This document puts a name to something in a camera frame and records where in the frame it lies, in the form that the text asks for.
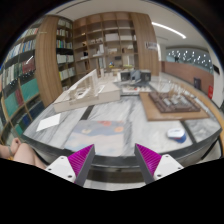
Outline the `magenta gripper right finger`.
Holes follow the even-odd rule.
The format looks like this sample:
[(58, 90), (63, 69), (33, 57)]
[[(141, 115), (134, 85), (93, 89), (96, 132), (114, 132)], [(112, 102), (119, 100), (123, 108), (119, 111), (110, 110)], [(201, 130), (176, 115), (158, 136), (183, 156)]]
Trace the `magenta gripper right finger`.
[(140, 166), (144, 182), (146, 184), (152, 183), (154, 181), (153, 175), (162, 156), (140, 144), (135, 144), (134, 153)]

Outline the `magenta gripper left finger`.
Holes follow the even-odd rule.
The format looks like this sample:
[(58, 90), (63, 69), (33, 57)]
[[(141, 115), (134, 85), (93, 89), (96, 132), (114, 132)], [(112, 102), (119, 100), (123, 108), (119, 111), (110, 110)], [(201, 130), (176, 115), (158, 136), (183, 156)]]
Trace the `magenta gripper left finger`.
[(94, 156), (95, 146), (89, 145), (68, 157), (70, 165), (76, 175), (76, 185), (84, 185)]

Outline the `person's bare hand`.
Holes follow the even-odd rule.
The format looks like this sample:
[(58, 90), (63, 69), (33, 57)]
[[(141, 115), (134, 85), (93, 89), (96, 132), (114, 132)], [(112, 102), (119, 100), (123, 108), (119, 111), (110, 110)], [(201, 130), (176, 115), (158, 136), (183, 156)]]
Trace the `person's bare hand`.
[(18, 138), (14, 138), (11, 142), (10, 150), (12, 154), (15, 154), (21, 145), (21, 141)]

